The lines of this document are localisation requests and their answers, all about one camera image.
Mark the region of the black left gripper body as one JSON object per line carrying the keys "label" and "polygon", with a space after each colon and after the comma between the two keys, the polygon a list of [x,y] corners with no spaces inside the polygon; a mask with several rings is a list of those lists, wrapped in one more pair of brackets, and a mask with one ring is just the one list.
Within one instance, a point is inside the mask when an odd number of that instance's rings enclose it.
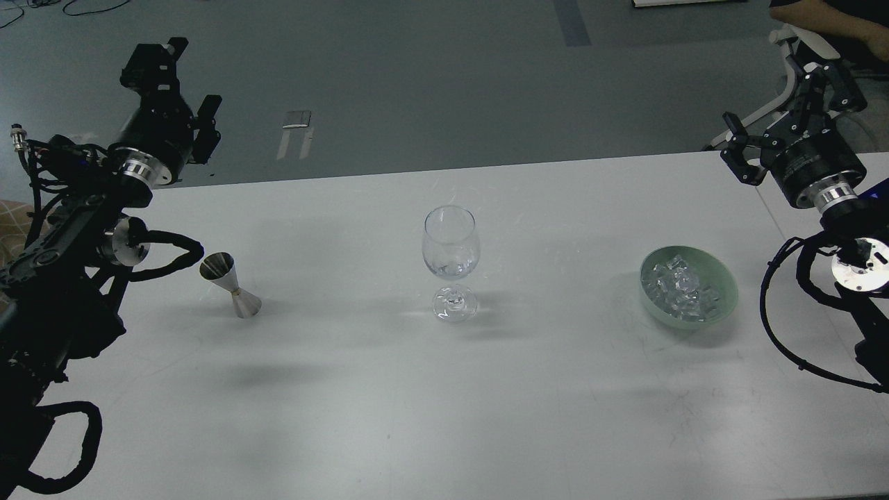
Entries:
{"label": "black left gripper body", "polygon": [[127,175],[149,189],[180,177],[194,151],[193,114],[184,98],[143,97],[127,121],[111,158]]}

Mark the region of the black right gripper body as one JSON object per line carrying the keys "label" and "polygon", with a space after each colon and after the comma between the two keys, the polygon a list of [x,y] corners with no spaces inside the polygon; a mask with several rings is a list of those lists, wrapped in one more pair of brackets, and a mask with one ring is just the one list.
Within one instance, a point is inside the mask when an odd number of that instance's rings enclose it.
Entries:
{"label": "black right gripper body", "polygon": [[764,170],[760,177],[771,177],[792,208],[815,208],[821,213],[857,199],[854,188],[867,174],[832,126],[813,132],[798,125],[769,127],[760,147],[760,167]]}

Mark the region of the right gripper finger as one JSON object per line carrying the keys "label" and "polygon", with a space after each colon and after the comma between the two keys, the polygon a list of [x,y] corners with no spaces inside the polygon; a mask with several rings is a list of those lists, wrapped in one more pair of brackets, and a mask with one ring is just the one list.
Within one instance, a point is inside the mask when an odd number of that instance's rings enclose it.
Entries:
{"label": "right gripper finger", "polygon": [[788,117],[791,133],[820,132],[836,117],[867,108],[863,91],[841,62],[809,63],[796,67],[797,87],[792,94]]}
{"label": "right gripper finger", "polygon": [[729,167],[731,173],[741,183],[746,185],[760,185],[765,179],[767,168],[755,165],[745,158],[747,149],[760,149],[760,151],[778,151],[782,148],[782,139],[772,136],[750,134],[742,120],[733,112],[722,114],[724,123],[728,126],[726,145],[720,151],[720,158]]}

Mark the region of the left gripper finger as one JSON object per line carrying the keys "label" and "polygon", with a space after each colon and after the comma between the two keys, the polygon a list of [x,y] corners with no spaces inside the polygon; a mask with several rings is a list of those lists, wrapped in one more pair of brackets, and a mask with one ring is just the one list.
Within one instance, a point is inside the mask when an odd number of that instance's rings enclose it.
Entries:
{"label": "left gripper finger", "polygon": [[186,37],[171,37],[164,44],[138,44],[119,82],[136,92],[142,105],[183,103],[177,63],[189,43]]}
{"label": "left gripper finger", "polygon": [[222,104],[222,96],[209,94],[204,97],[197,114],[194,115],[192,124],[194,128],[194,142],[188,162],[190,164],[205,165],[216,146],[219,145],[222,136],[216,128],[216,113]]}

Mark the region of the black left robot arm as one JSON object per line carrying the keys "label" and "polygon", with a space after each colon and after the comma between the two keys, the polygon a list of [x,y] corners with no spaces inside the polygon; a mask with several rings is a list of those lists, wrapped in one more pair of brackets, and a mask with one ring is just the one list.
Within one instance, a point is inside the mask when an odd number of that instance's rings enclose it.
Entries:
{"label": "black left robot arm", "polygon": [[[158,186],[175,183],[188,164],[206,164],[218,146],[215,115],[222,98],[209,94],[191,111],[181,94],[177,64],[186,37],[139,44],[120,83],[140,103],[107,147],[61,135],[32,140],[10,128],[34,196],[23,251],[2,267],[2,497],[24,488],[60,494],[79,484],[97,458],[102,418],[86,401],[42,404],[63,383],[71,360],[95,358],[125,333],[119,309],[129,284],[190,268],[202,244],[150,231],[126,214],[146,208]],[[85,415],[81,454],[60,478],[31,466],[59,417]]]}

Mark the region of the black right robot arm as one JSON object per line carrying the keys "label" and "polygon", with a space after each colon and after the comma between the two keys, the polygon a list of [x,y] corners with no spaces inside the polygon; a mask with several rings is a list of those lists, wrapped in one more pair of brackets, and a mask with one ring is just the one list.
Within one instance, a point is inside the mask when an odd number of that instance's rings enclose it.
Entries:
{"label": "black right robot arm", "polygon": [[[724,164],[741,183],[759,185],[771,176],[788,205],[814,208],[820,232],[787,240],[768,263],[760,285],[760,319],[772,344],[798,369],[832,382],[879,394],[887,392],[887,316],[876,299],[887,298],[887,183],[856,193],[867,174],[836,129],[841,112],[864,110],[866,101],[854,77],[839,61],[788,66],[784,113],[760,134],[730,112],[723,114],[725,138],[717,143]],[[803,360],[772,331],[767,293],[780,266],[797,254],[796,279],[814,301],[851,314],[861,341],[856,362],[871,376],[861,382]]]}

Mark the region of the person left hand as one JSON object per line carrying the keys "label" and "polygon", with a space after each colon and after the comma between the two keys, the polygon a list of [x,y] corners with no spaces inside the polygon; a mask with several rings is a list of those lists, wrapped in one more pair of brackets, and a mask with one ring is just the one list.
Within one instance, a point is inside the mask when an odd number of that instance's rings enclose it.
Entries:
{"label": "person left hand", "polygon": [[860,36],[861,41],[867,45],[870,53],[876,57],[877,60],[883,61],[883,63],[888,63],[889,58],[889,44],[888,44],[888,28],[882,25],[875,26],[867,26],[861,31]]}

